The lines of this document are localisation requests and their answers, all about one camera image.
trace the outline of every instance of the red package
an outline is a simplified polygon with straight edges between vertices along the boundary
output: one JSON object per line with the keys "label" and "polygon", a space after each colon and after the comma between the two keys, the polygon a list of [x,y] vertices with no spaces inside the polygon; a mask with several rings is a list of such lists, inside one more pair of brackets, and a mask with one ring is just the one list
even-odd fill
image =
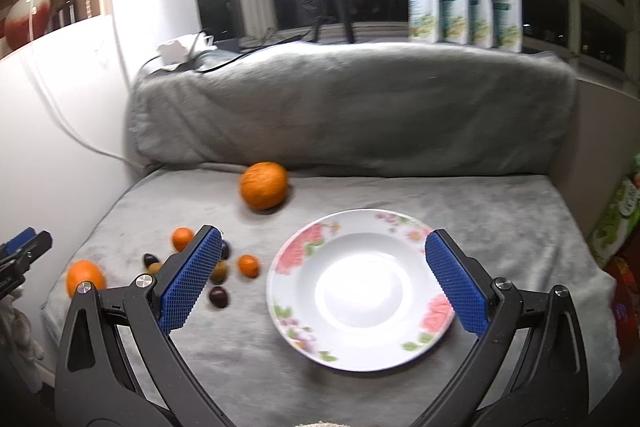
{"label": "red package", "polygon": [[620,362],[622,363],[631,356],[636,346],[640,344],[638,333],[640,294],[636,278],[625,259],[614,256],[605,270],[618,281],[611,309],[616,320]]}

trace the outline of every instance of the metal screw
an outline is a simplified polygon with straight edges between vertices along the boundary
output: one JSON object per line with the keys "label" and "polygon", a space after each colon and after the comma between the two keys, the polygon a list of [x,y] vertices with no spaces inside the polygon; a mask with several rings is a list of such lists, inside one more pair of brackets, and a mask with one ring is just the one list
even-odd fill
{"label": "metal screw", "polygon": [[494,283],[501,290],[510,290],[511,287],[513,286],[513,283],[509,279],[507,279],[506,277],[497,277],[494,280]]}
{"label": "metal screw", "polygon": [[558,286],[558,288],[555,289],[555,293],[558,297],[568,297],[569,296],[569,290],[567,288],[565,288],[564,286]]}
{"label": "metal screw", "polygon": [[146,288],[154,281],[153,277],[145,273],[136,279],[136,286],[138,288]]}
{"label": "metal screw", "polygon": [[76,291],[78,293],[87,293],[91,289],[91,283],[89,281],[82,281],[79,283]]}

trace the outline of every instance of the black clamp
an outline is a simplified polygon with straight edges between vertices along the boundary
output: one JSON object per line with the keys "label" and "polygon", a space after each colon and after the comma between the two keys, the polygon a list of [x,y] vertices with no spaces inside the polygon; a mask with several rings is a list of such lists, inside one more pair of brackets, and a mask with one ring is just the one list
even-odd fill
{"label": "black clamp", "polygon": [[[518,290],[492,279],[444,230],[449,248],[486,299],[489,324],[454,377],[412,427],[574,427],[588,413],[589,382],[580,324],[569,290]],[[529,328],[501,399],[478,409],[516,330]]]}
{"label": "black clamp", "polygon": [[0,299],[24,282],[24,273],[51,248],[49,232],[36,233],[32,228],[20,232],[0,245]]}

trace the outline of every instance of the green package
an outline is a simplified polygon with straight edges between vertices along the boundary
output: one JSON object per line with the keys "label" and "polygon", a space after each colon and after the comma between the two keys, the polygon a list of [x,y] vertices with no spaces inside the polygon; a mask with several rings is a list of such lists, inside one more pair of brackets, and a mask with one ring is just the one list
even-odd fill
{"label": "green package", "polygon": [[624,245],[640,220],[640,153],[616,191],[588,240],[596,263],[604,268]]}

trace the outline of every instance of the olive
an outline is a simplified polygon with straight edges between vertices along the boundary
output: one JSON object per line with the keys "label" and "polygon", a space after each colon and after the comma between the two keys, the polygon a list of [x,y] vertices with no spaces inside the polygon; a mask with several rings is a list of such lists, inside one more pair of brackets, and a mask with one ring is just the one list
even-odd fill
{"label": "olive", "polygon": [[211,272],[211,280],[216,283],[216,284],[220,284],[225,282],[226,276],[229,273],[229,265],[226,261],[218,261],[218,264],[216,264],[216,267],[213,269],[213,272]]}
{"label": "olive", "polygon": [[226,261],[226,259],[229,259],[229,254],[231,253],[231,248],[229,247],[228,242],[226,242],[224,239],[222,240],[222,255],[220,256],[220,259],[224,259]]}
{"label": "olive", "polygon": [[145,266],[147,268],[149,268],[150,264],[153,263],[160,263],[160,260],[158,259],[158,257],[156,257],[155,255],[153,255],[152,253],[145,253],[142,256],[142,262],[145,264]]}
{"label": "olive", "polygon": [[158,273],[158,270],[161,269],[162,263],[151,263],[146,267],[146,272],[150,275],[155,275]]}
{"label": "olive", "polygon": [[213,286],[209,292],[209,300],[216,308],[229,306],[229,294],[222,286]]}

